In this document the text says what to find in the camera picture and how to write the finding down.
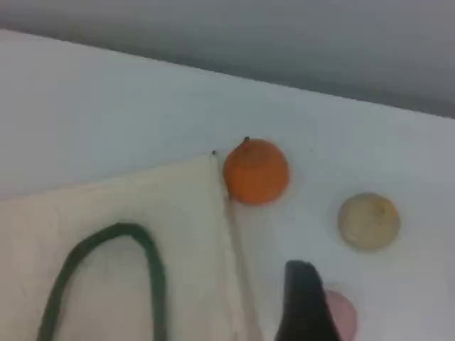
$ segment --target green cable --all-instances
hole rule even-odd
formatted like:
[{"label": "green cable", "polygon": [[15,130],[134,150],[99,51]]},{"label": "green cable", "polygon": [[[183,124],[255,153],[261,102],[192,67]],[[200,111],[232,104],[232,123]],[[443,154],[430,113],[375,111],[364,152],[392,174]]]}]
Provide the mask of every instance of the green cable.
[{"label": "green cable", "polygon": [[120,222],[106,227],[82,240],[68,254],[65,263],[55,280],[48,302],[46,303],[37,341],[53,341],[63,292],[81,261],[99,245],[122,236],[130,236],[139,243],[145,251],[147,265],[149,267],[151,307],[154,319],[153,340],[167,341],[166,277],[164,265],[159,256],[158,249],[145,228],[138,224]]}]

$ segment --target gray wall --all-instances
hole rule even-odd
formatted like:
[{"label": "gray wall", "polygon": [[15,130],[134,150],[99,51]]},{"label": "gray wall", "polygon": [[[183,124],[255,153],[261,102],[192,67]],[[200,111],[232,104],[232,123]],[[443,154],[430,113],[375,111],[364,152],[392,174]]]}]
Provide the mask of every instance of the gray wall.
[{"label": "gray wall", "polygon": [[453,0],[1,0],[0,26],[455,113]]}]

